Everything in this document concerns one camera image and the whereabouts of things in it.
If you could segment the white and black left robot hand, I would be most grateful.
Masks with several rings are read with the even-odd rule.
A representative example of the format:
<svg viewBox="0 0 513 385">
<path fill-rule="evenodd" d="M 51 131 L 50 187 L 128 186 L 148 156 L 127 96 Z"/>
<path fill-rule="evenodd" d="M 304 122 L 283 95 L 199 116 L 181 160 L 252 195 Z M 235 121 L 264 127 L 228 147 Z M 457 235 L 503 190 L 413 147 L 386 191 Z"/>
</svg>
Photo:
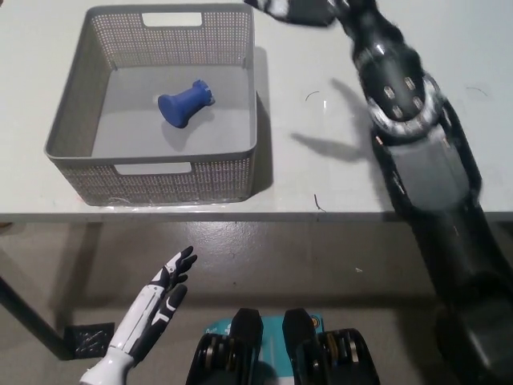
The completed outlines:
<svg viewBox="0 0 513 385">
<path fill-rule="evenodd" d="M 125 354 L 130 353 L 135 342 L 143 335 L 157 309 L 164 302 L 164 296 L 188 279 L 186 272 L 191 269 L 197 259 L 197 256 L 192 253 L 192 246 L 178 252 L 141 289 L 114 333 L 108 352 L 118 350 Z"/>
</svg>

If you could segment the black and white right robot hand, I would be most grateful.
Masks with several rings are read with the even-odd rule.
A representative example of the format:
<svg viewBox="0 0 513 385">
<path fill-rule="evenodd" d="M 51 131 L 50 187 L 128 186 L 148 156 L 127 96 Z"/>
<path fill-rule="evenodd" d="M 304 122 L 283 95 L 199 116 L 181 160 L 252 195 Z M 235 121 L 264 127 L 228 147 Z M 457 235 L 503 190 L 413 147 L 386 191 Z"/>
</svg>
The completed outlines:
<svg viewBox="0 0 513 385">
<path fill-rule="evenodd" d="M 247 1 L 246 4 L 286 24 L 328 27 L 338 21 L 353 43 L 353 55 L 376 44 L 404 43 L 401 31 L 380 13 L 375 1 Z"/>
</svg>

